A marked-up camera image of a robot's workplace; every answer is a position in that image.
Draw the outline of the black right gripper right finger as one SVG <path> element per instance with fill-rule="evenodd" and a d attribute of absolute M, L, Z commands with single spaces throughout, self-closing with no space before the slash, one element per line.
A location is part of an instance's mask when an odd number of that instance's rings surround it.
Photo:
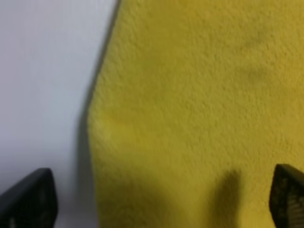
<path fill-rule="evenodd" d="M 276 228 L 304 226 L 304 173 L 277 164 L 271 184 L 269 209 Z"/>

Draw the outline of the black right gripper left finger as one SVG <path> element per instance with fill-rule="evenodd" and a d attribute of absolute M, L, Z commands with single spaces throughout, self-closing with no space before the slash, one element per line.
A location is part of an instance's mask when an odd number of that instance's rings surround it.
<path fill-rule="evenodd" d="M 50 168 L 33 171 L 0 196 L 2 228 L 53 228 L 57 214 L 57 192 Z"/>

